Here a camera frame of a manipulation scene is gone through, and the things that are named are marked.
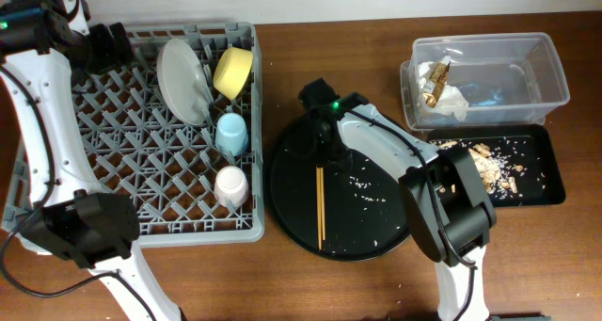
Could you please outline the wooden chopstick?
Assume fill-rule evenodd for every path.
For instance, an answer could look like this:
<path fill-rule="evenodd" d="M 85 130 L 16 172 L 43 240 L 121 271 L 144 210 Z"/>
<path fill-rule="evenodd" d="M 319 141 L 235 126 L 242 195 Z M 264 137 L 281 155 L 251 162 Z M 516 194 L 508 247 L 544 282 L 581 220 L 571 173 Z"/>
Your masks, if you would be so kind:
<path fill-rule="evenodd" d="M 317 200 L 317 229 L 318 229 L 318 250 L 323 248 L 323 172 L 316 167 L 316 200 Z"/>
<path fill-rule="evenodd" d="M 324 180 L 324 169 L 317 168 L 318 172 L 318 189 L 319 189 L 319 207 L 320 207 L 320 219 L 321 219 L 321 242 L 325 241 L 325 180 Z"/>

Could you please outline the grey round plate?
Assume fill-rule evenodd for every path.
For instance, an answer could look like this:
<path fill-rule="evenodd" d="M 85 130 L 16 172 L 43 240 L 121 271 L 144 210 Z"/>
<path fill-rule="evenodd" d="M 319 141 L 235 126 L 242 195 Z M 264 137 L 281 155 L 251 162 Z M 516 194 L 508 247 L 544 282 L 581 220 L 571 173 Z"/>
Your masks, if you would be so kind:
<path fill-rule="evenodd" d="M 203 110 L 211 102 L 201 63 L 191 46 L 184 40 L 169 40 L 159 52 L 156 70 L 161 95 L 171 113 L 184 123 L 203 124 Z"/>

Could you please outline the blue plastic cup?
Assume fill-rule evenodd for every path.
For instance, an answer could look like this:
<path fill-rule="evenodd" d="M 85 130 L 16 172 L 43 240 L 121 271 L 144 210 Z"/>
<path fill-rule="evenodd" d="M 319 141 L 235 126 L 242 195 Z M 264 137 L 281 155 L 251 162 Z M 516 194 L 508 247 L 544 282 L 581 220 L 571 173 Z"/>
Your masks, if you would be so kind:
<path fill-rule="evenodd" d="M 222 115 L 216 126 L 215 145 L 222 154 L 243 154 L 248 146 L 248 131 L 244 118 L 236 113 Z"/>

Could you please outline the pink plastic cup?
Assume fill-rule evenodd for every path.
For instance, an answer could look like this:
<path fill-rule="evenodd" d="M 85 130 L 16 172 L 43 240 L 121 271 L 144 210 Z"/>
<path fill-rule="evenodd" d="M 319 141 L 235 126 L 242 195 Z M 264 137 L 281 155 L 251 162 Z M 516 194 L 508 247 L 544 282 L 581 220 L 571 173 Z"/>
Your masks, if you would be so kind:
<path fill-rule="evenodd" d="M 215 177 L 214 195 L 217 202 L 226 206 L 231 202 L 234 207 L 242 206 L 249 195 L 249 184 L 244 172 L 235 166 L 226 166 Z"/>

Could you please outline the gold snack wrapper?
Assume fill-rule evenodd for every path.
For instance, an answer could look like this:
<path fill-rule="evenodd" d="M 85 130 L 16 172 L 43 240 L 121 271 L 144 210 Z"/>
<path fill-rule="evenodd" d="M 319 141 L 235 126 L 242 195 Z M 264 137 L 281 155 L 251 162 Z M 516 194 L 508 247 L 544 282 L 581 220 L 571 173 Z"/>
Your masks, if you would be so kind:
<path fill-rule="evenodd" d="M 451 58 L 449 56 L 444 56 L 440 59 L 422 88 L 422 96 L 425 103 L 431 108 L 436 106 L 436 103 L 443 92 L 443 88 L 447 82 L 450 64 Z"/>

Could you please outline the white tissue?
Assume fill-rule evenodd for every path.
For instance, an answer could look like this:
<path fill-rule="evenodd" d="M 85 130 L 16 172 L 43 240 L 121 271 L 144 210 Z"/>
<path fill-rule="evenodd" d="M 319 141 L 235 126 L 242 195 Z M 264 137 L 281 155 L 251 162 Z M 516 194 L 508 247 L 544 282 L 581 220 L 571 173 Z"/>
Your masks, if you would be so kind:
<path fill-rule="evenodd" d="M 438 63 L 434 61 L 423 62 L 418 66 L 419 87 L 421 92 L 433 94 L 436 88 L 437 79 L 432 75 L 436 70 Z"/>
<path fill-rule="evenodd" d="M 440 95 L 439 100 L 433 106 L 440 114 L 453 115 L 459 121 L 465 121 L 467 118 L 468 101 L 464 98 L 459 88 L 446 85 Z"/>

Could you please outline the yellow bowl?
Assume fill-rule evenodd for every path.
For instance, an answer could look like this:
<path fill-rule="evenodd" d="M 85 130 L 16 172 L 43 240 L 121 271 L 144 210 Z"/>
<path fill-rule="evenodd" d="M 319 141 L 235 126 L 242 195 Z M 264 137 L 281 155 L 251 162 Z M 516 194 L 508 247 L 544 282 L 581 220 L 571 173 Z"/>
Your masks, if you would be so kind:
<path fill-rule="evenodd" d="M 245 86 L 253 65 L 251 51 L 230 47 L 220 57 L 215 73 L 214 88 L 234 100 Z"/>

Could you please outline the food scraps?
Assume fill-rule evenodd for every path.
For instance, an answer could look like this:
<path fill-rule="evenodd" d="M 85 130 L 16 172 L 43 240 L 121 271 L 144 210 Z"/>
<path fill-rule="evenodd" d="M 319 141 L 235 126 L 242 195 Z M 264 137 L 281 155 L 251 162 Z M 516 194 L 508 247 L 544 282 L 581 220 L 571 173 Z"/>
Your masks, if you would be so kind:
<path fill-rule="evenodd" d="M 510 156 L 502 154 L 500 148 L 491 148 L 484 143 L 463 142 L 462 140 L 435 141 L 433 145 L 443 150 L 452 147 L 466 149 L 481 176 L 485 191 L 494 199 L 523 197 L 517 180 L 525 175 L 526 168 L 523 165 L 512 163 Z"/>

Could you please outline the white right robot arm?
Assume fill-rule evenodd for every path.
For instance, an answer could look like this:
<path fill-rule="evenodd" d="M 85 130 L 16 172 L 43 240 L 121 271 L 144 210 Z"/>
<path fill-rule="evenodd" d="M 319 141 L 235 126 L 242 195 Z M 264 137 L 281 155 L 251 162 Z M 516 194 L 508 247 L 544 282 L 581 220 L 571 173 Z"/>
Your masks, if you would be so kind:
<path fill-rule="evenodd" d="M 482 266 L 497 215 L 470 153 L 411 136 L 367 98 L 342 98 L 324 79 L 298 98 L 318 167 L 346 169 L 360 152 L 398 183 L 410 234 L 435 265 L 438 318 L 491 319 Z"/>

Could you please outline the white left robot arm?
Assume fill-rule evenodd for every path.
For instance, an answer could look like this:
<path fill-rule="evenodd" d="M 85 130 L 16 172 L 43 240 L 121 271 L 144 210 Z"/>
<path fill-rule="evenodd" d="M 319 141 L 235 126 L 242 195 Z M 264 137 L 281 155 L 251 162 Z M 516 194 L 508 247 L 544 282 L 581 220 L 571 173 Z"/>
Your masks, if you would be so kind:
<path fill-rule="evenodd" d="M 72 87 L 129 63 L 122 24 L 91 25 L 85 0 L 8 0 L 1 8 L 1 77 L 15 108 L 32 210 L 13 234 L 101 281 L 132 320 L 181 320 L 138 244 L 132 200 L 111 193 L 87 159 Z"/>

